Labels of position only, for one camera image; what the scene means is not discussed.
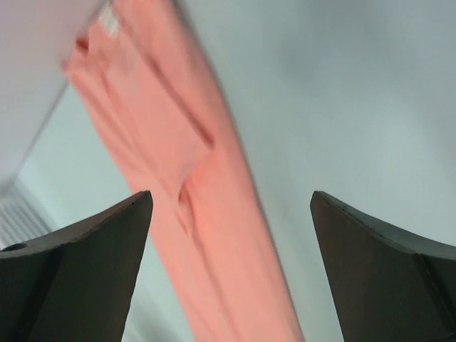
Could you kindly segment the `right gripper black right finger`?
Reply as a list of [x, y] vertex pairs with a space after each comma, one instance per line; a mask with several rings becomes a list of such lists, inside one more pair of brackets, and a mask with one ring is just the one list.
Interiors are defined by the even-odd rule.
[[311, 216], [345, 341], [454, 341], [455, 247], [314, 192]]

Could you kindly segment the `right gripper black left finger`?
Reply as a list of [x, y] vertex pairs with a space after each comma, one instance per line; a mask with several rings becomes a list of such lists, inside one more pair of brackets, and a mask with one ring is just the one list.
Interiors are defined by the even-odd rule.
[[1, 251], [3, 341], [120, 341], [152, 216], [148, 191]]

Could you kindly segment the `salmon pink t shirt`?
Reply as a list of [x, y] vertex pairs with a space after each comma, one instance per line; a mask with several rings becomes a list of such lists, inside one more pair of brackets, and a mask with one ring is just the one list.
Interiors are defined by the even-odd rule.
[[171, 1], [110, 1], [64, 71], [133, 192], [197, 341], [302, 341], [229, 111]]

